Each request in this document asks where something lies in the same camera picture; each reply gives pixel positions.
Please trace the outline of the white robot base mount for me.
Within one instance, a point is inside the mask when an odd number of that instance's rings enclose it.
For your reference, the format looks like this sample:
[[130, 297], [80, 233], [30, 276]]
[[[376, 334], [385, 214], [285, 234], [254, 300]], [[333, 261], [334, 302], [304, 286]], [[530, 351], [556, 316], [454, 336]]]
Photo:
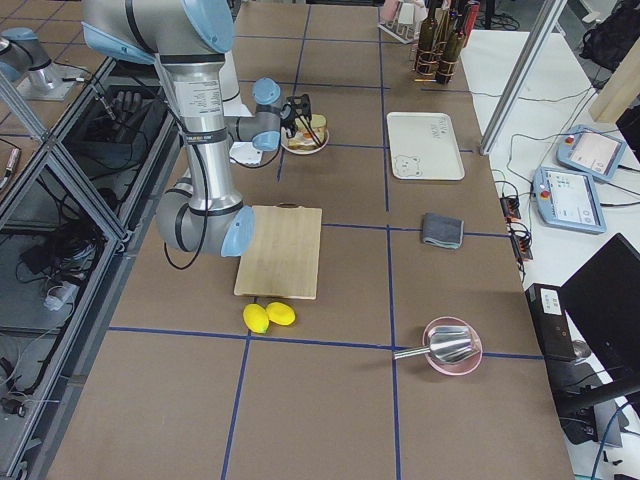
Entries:
[[[232, 51], [225, 53], [224, 65], [219, 71], [219, 80], [224, 115], [251, 117], [252, 114], [242, 100]], [[258, 166], [261, 163], [262, 155], [263, 152], [256, 149], [250, 141], [234, 140], [230, 147], [231, 160], [238, 161], [249, 167]]]

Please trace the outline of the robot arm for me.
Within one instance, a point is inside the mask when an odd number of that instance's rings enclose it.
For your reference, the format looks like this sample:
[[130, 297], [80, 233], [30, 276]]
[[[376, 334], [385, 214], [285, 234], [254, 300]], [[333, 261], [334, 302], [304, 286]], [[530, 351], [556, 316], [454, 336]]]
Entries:
[[276, 151], [281, 134], [309, 116], [303, 97], [282, 100], [270, 78], [253, 86], [255, 114], [224, 114], [220, 75], [234, 42], [225, 1], [86, 1], [86, 44], [118, 60], [152, 65], [185, 143], [189, 168], [165, 192], [156, 213], [164, 242], [185, 252], [238, 257], [249, 248], [254, 210], [233, 184], [230, 156], [235, 142]]
[[1, 72], [9, 81], [15, 82], [27, 72], [40, 72], [51, 63], [31, 28], [14, 27], [1, 32]]

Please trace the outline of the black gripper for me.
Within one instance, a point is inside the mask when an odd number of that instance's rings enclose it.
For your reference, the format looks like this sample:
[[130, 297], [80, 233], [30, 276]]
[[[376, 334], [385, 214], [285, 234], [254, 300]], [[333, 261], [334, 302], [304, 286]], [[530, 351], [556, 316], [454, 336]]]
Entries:
[[289, 96], [286, 98], [286, 119], [294, 120], [302, 117], [306, 120], [311, 119], [311, 100], [308, 94], [300, 96]]

